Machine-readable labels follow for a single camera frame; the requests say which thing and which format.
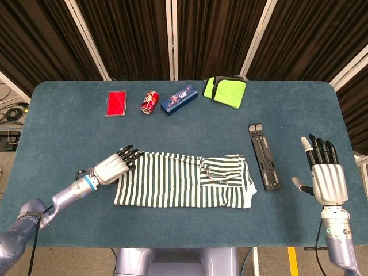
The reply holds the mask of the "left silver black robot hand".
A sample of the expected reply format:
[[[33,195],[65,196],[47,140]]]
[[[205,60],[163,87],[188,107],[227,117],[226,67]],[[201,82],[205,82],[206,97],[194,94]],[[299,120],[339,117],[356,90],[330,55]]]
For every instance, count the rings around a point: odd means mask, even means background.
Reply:
[[[100,185],[109,185],[123,174],[133,171],[136,168],[135,161],[143,155],[144,152],[128,145],[95,165],[91,175]]]

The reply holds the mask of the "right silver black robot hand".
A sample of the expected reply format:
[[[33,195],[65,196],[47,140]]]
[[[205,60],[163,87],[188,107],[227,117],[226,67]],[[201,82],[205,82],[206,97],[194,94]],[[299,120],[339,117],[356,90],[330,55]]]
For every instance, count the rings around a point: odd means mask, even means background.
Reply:
[[[347,184],[334,145],[312,134],[301,137],[300,141],[311,171],[312,186],[293,177],[296,188],[313,196],[322,206],[343,205],[348,200]]]

